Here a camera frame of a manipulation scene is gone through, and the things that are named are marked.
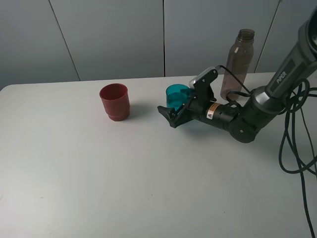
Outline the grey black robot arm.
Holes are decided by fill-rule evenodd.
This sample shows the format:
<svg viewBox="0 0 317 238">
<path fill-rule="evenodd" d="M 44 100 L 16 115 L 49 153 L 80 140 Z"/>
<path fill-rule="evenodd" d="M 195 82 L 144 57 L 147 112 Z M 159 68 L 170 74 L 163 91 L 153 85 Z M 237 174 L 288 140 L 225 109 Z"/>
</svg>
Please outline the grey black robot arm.
<svg viewBox="0 0 317 238">
<path fill-rule="evenodd" d="M 192 120 L 226 130 L 242 143 L 254 141 L 258 132 L 277 115 L 294 113 L 305 103 L 312 91 L 307 80 L 317 69 L 317 12 L 299 28 L 298 41 L 266 86 L 247 93 L 245 105 L 228 100 L 216 102 L 211 83 L 218 77 L 218 67 L 209 67 L 190 81 L 183 92 L 189 97 L 178 109 L 158 107 L 169 125 L 176 128 Z"/>
</svg>

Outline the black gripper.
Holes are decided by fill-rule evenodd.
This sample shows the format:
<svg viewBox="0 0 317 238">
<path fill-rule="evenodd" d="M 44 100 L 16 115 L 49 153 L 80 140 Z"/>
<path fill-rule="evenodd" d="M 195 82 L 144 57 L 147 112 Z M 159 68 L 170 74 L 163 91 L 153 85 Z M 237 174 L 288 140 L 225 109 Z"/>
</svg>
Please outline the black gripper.
<svg viewBox="0 0 317 238">
<path fill-rule="evenodd" d="M 181 89 L 180 93 L 186 97 L 191 97 L 193 90 L 191 88 Z M 174 107 L 158 106 L 158 112 L 168 121 L 172 128 L 197 120 L 219 129 L 228 130 L 230 123 L 240 111 L 240 107 L 230 103 L 220 104 L 214 101 L 207 101 L 201 106 L 197 97 L 191 98 L 177 110 Z"/>
</svg>

